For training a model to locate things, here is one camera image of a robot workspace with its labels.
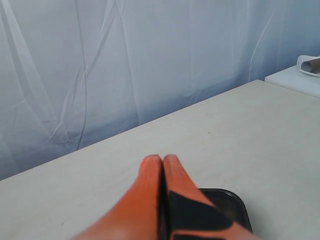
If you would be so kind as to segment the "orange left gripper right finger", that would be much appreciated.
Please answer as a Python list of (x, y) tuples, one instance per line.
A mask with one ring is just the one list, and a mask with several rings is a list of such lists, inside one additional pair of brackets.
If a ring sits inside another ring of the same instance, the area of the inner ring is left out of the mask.
[(223, 214), (192, 181), (176, 155), (163, 159), (170, 240), (251, 240), (253, 233)]

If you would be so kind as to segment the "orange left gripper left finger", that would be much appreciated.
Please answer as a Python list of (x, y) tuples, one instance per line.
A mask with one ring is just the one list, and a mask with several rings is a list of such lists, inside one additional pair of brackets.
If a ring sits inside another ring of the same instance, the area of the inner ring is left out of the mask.
[(97, 222), (74, 240), (157, 240), (163, 162), (145, 157), (133, 185)]

